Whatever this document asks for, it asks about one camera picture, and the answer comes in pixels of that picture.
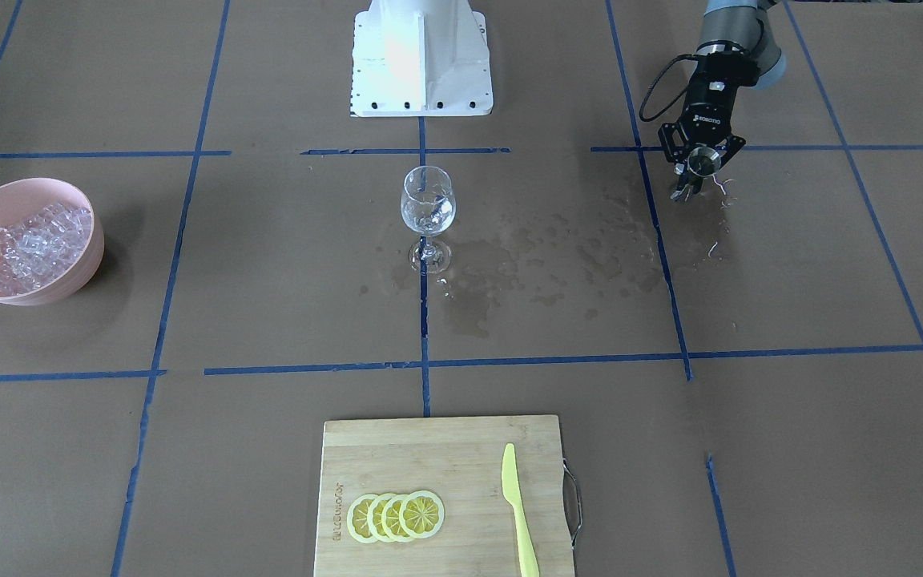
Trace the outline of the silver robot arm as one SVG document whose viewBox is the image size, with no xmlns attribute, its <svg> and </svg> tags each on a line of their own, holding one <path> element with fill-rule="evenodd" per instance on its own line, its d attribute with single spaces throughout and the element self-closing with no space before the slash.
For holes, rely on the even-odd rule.
<svg viewBox="0 0 923 577">
<path fill-rule="evenodd" d="M 657 131 L 677 176 L 672 200 L 699 193 L 704 180 L 717 176 L 746 146 L 746 139 L 732 130 L 739 90 L 771 87 L 783 77 L 785 55 L 767 18 L 774 4 L 710 1 L 695 52 L 674 59 L 692 62 L 695 69 L 674 99 L 681 106 L 677 118 Z"/>
</svg>

